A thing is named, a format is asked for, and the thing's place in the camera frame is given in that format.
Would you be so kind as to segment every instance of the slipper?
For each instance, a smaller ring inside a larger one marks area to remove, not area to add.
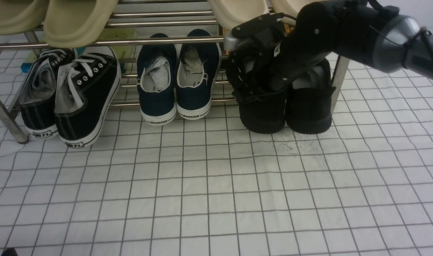
[[[265,0],[208,0],[220,25],[228,30],[269,13]]]
[[[0,35],[19,34],[38,27],[49,0],[0,0]]]
[[[44,34],[53,47],[75,48],[95,42],[118,0],[50,0]]]
[[[314,2],[319,2],[319,0],[270,0],[275,12],[283,12],[294,17],[297,17],[304,6]],[[289,18],[284,18],[283,22],[296,24],[296,21]]]

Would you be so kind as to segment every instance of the printed logo on heel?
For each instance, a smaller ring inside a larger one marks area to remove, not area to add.
[[[67,143],[67,142],[65,142],[65,144],[68,147],[73,148],[73,149],[81,149],[81,148],[85,147],[84,143],[82,143],[82,142],[80,142],[80,143]]]
[[[50,130],[43,133],[33,133],[33,136],[35,136],[35,138],[48,138],[48,137],[52,137],[52,135],[53,133]]]

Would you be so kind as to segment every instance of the shoe rack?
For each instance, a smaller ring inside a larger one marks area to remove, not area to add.
[[[193,3],[193,2],[206,2],[206,0],[120,0],[119,5],[124,4],[153,4],[153,3]],[[201,16],[202,19],[192,21],[168,21],[170,17],[196,17]],[[198,25],[218,25],[213,16],[212,10],[194,10],[194,11],[167,11],[167,12],[134,12],[134,13],[113,13],[111,21],[106,25],[106,28],[137,28],[137,27],[170,27],[170,26],[198,26]],[[117,22],[117,19],[127,18],[165,18],[164,21],[139,21],[139,22]],[[50,48],[46,43],[39,42],[35,31],[42,31],[42,26],[25,32],[28,43],[5,43],[0,44],[0,54],[4,50],[33,50],[38,54],[40,49]],[[124,45],[158,45],[158,44],[187,44],[187,43],[220,43],[223,42],[223,36],[210,36],[210,37],[169,37],[166,39],[131,39],[131,40],[113,40],[113,41],[96,41],[90,46],[124,46]],[[223,55],[223,61],[227,59],[227,55]],[[135,58],[120,59],[120,62],[134,63]],[[332,112],[335,108],[337,98],[340,94],[340,89],[343,84],[346,72],[348,70],[349,59],[338,57],[335,71],[333,74],[333,86],[337,88],[332,98]],[[122,78],[136,78],[137,74],[123,74]],[[229,84],[228,81],[216,81],[215,86],[222,86]],[[135,89],[136,85],[122,84],[121,89]],[[15,119],[18,115],[18,97],[21,89],[18,90],[13,102],[8,108],[0,101],[0,120],[10,131],[12,136],[18,143],[25,144],[28,142],[28,133],[16,123]],[[227,103],[234,102],[233,97],[216,98],[212,99],[213,103]],[[139,102],[125,102],[113,103],[111,107],[134,107],[139,106]]]

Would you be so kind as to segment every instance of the shoelace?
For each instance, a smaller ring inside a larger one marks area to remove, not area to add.
[[[93,60],[81,59],[81,58],[73,60],[74,64],[71,66],[70,71],[68,73],[68,87],[69,87],[70,92],[71,92],[70,97],[75,101],[75,103],[78,107],[83,106],[84,102],[82,101],[81,97],[79,96],[79,93],[77,92],[77,90],[73,84],[73,81],[72,81],[72,78],[80,73],[79,71],[75,70],[74,67],[76,67],[77,65],[80,64],[85,69],[85,71],[87,72],[89,77],[93,77],[93,72],[97,73],[99,70],[98,70],[98,68],[91,69],[89,63],[93,63],[93,62],[95,62],[95,60],[101,60],[101,62],[103,62],[104,64],[107,63],[107,61],[103,57],[98,56],[98,55],[83,54],[81,57],[93,58]],[[88,80],[87,76],[83,76],[83,80],[87,81]],[[79,85],[82,84],[81,80],[78,80],[77,82]]]
[[[47,56],[53,56],[56,59],[54,60],[55,65],[57,65],[58,61],[62,61],[65,58],[66,52],[62,49],[52,49],[52,50],[43,50],[39,57],[47,57]]]

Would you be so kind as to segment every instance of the shoe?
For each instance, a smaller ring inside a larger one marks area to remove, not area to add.
[[[167,37],[154,34],[151,38]],[[174,45],[146,45],[137,57],[140,112],[148,124],[165,125],[176,117],[174,98],[177,51]]]
[[[228,30],[269,13],[265,0],[208,0],[218,23]]]
[[[119,0],[50,0],[44,35],[53,47],[90,45],[100,37]]]
[[[270,0],[275,12],[282,12],[297,17],[299,11],[306,5],[318,2],[320,0]],[[290,18],[283,18],[283,22],[296,24],[296,21]]]
[[[38,27],[49,0],[0,0],[0,35],[19,34]]]
[[[286,90],[275,94],[262,91],[269,83],[269,63],[273,52],[260,55],[255,48],[246,48],[229,55],[226,76],[234,88],[233,95],[239,105],[240,120],[244,126],[261,134],[277,133],[285,126],[284,108]],[[249,100],[252,93],[241,93],[245,88],[253,89],[260,97]]]
[[[73,63],[60,67],[55,123],[68,147],[96,141],[120,79],[119,60],[110,47],[87,47]]]
[[[319,134],[332,124],[332,87],[327,59],[296,79],[288,91],[286,123],[298,133]]]
[[[202,29],[195,29],[190,36],[210,36]],[[184,44],[177,70],[177,111],[187,120],[205,117],[212,104],[212,88],[221,65],[221,49],[218,43]]]
[[[57,135],[54,101],[59,68],[75,59],[71,49],[45,50],[33,63],[19,96],[20,112],[28,132],[35,138]]]

